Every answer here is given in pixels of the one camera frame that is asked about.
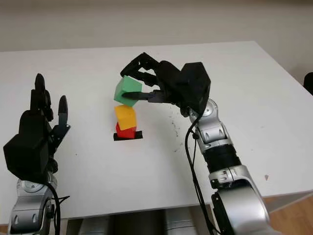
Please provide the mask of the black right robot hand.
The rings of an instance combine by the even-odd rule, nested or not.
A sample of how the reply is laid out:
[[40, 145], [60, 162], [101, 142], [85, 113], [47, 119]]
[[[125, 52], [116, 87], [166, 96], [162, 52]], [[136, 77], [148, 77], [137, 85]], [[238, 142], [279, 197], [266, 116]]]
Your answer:
[[146, 100], [150, 103], [170, 103], [180, 108], [183, 117], [189, 116], [189, 108], [179, 92], [177, 79], [180, 70], [168, 61], [158, 62], [147, 53], [134, 58], [120, 73], [144, 82], [147, 86], [159, 86], [149, 93], [126, 92], [122, 96], [131, 100]]

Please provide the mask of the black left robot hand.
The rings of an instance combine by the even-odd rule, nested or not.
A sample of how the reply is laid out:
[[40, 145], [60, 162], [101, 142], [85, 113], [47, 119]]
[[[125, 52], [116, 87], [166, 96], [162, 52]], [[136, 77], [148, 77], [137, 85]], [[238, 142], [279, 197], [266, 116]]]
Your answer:
[[63, 138], [70, 129], [68, 120], [68, 104], [65, 95], [61, 96], [58, 108], [58, 124], [53, 128], [51, 97], [45, 88], [45, 79], [38, 73], [35, 78], [35, 88], [31, 90], [30, 109], [25, 111], [20, 119], [19, 133], [33, 141], [48, 147], [48, 156], [53, 157]]

